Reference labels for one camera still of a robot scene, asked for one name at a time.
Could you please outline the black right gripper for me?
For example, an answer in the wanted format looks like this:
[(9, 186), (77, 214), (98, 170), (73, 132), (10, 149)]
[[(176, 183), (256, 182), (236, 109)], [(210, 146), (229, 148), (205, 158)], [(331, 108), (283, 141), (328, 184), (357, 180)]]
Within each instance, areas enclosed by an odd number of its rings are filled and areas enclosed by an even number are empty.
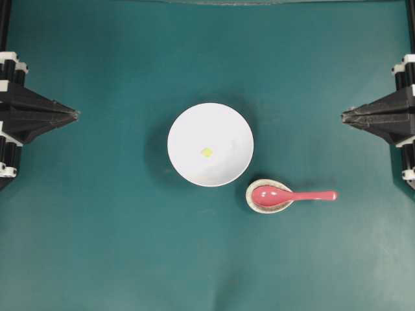
[(364, 116), (407, 113), (414, 109), (414, 54), (392, 68), (395, 92), (342, 113), (342, 122), (384, 139), (401, 150), (401, 177), (414, 189), (414, 117)]

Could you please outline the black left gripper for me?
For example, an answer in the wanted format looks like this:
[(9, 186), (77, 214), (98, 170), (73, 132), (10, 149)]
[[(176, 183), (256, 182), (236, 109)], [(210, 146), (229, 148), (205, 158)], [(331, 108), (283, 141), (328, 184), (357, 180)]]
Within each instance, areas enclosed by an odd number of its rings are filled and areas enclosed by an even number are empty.
[[(78, 120), (78, 111), (25, 88), (28, 71), (15, 52), (1, 53), (1, 189), (18, 176), (24, 144)], [(71, 116), (57, 121), (25, 121), (25, 108)]]

